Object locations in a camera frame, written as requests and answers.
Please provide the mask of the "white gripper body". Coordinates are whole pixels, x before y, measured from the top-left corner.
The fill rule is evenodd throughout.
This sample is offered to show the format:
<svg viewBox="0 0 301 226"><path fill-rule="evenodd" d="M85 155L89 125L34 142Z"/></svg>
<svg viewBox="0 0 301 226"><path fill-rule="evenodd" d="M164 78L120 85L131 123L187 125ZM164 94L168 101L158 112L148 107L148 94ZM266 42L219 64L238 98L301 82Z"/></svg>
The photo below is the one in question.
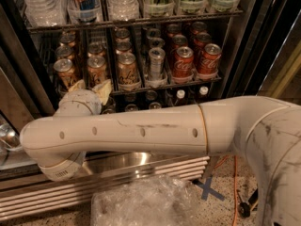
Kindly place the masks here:
<svg viewBox="0 0 301 226"><path fill-rule="evenodd" d="M87 89L68 92L60 100L55 117L78 117L99 115L102 103L98 95Z"/></svg>

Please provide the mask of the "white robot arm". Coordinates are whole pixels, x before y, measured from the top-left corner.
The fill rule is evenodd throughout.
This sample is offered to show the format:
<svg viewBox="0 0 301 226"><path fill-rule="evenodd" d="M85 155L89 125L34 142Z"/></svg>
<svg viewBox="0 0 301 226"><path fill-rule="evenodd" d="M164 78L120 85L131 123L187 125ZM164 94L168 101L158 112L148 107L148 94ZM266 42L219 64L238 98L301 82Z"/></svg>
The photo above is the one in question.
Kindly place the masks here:
<svg viewBox="0 0 301 226"><path fill-rule="evenodd" d="M103 114L98 94L65 94L57 112L20 133L25 152L53 181L71 178L93 151L238 154L255 174L257 226L301 226L301 106L262 96Z"/></svg>

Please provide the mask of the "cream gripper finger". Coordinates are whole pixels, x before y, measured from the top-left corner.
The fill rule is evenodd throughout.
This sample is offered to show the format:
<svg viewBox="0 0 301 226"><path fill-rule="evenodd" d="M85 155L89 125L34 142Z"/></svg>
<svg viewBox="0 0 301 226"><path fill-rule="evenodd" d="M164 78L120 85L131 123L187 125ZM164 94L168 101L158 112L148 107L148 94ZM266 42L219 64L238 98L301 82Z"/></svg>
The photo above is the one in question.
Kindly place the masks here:
<svg viewBox="0 0 301 226"><path fill-rule="evenodd" d="M93 87L92 91L98 95L102 105L106 105L112 91L112 83L107 79L103 83Z"/></svg>
<svg viewBox="0 0 301 226"><path fill-rule="evenodd" d="M86 88L86 83L83 79L77 81L74 85L72 85L69 89L68 92L72 92L78 89L85 89Z"/></svg>

